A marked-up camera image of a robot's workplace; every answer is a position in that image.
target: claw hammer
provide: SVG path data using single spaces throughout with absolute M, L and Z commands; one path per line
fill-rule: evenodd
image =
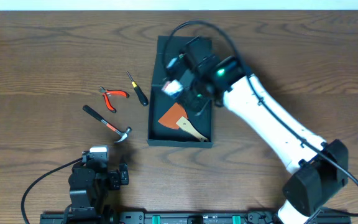
M 107 122 L 98 112 L 96 112 L 94 109 L 92 109 L 90 106 L 88 105 L 84 105 L 82 107 L 82 109 L 87 112 L 89 115 L 91 115 L 92 117 L 94 117 L 95 119 L 97 119 L 98 121 L 102 122 L 104 125 L 106 125 L 109 129 L 112 129 L 115 133 L 117 133 L 118 135 L 120 135 L 120 139 L 118 141 L 115 141 L 115 143 L 119 143 L 122 142 L 123 140 L 125 140 L 126 138 L 128 138 L 128 134 L 132 131 L 131 127 L 127 127 L 127 129 L 122 132 L 120 130 L 118 130 L 116 127 L 114 127 L 112 124 L 110 124 L 109 122 Z

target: box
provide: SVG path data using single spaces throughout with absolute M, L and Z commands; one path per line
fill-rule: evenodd
M 177 57 L 179 50 L 194 37 L 173 37 L 167 48 L 167 63 L 171 58 Z M 154 73 L 152 78 L 152 87 L 149 104 L 149 133 L 147 143 L 149 146 L 178 146 L 178 147 L 202 147 L 211 148 L 212 140 L 212 104 L 208 103 L 203 113 L 196 116 L 195 112 L 186 110 L 188 120 L 194 128 L 210 142 L 200 142 L 191 134 L 181 129 L 166 128 L 158 120 L 171 108 L 175 100 L 161 91 L 164 79 L 166 78 L 165 70 L 161 63 L 162 50 L 168 37 L 159 36 L 157 42 L 157 55 L 154 64 Z

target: white background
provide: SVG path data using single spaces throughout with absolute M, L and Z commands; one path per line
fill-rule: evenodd
M 0 0 L 0 10 L 358 9 L 358 0 Z

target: wooden handle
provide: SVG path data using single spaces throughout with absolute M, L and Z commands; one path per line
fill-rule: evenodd
M 181 117 L 177 125 L 180 129 L 186 131 L 187 133 L 191 134 L 192 136 L 196 137 L 201 142 L 209 141 L 208 138 L 204 137 L 202 134 L 200 134 L 194 127 L 191 125 L 190 121 L 187 120 L 185 117 Z

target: pliers handle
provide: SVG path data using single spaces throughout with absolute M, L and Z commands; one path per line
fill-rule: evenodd
M 121 95 L 121 96 L 125 96 L 126 98 L 129 97 L 129 94 L 122 90 L 107 90 L 103 87 L 100 87 L 99 92 L 103 93 L 104 102 L 107 108 L 109 109 L 109 111 L 113 113 L 117 112 L 117 110 L 111 105 L 109 101 L 109 95 Z

